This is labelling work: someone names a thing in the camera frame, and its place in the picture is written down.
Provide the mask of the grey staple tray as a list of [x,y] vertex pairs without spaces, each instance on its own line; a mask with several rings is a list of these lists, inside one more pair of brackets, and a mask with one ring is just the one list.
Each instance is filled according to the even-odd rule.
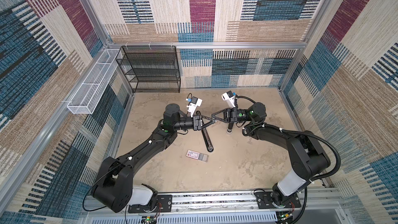
[[204,153],[200,153],[198,156],[198,160],[203,161],[203,162],[208,162],[208,155]]

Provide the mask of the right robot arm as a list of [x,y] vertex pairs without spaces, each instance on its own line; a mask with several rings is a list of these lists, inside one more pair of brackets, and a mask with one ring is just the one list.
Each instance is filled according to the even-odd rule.
[[248,109],[226,108],[213,113],[212,118],[225,123],[248,122],[243,127],[243,136],[267,141],[288,151],[291,170],[273,186],[271,199],[275,207],[285,207],[296,193],[327,169],[331,161],[312,132],[297,132],[267,124],[266,107],[255,102]]

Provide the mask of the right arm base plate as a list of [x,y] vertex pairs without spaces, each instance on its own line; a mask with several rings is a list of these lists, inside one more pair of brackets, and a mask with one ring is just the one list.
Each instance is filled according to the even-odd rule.
[[286,197],[278,191],[255,189],[254,196],[259,209],[301,208],[302,206],[297,194]]

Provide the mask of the red white staple box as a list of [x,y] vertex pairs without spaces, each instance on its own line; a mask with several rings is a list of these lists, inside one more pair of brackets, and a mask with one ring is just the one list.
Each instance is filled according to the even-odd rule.
[[201,156],[200,152],[196,152],[196,151],[192,151],[192,150],[188,150],[186,157],[191,158],[191,159],[195,159],[195,160],[199,160]]

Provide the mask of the grey silver stapler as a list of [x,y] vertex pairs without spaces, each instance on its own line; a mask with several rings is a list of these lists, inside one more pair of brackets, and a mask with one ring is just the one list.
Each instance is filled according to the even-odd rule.
[[232,133],[233,127],[234,127],[234,123],[233,123],[233,122],[230,122],[230,123],[228,124],[228,128],[227,128],[227,133],[228,133],[228,134],[231,134],[231,133]]

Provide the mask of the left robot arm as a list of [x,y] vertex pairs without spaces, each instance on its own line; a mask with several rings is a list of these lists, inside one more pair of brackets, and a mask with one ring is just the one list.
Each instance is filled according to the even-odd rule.
[[187,116],[177,104],[167,105],[163,119],[147,140],[118,158],[108,157],[102,162],[88,194],[115,213],[126,206],[153,212],[159,206],[158,192],[148,185],[134,186],[135,174],[155,155],[170,147],[180,130],[200,131],[216,122],[208,118],[209,122],[203,124],[204,118],[203,115]]

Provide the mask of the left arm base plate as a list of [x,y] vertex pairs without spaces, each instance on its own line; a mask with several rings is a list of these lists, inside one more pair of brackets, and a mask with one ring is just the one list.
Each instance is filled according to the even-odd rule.
[[130,205],[128,207],[129,214],[138,213],[169,213],[172,209],[173,196],[172,195],[157,195],[152,197],[146,205]]

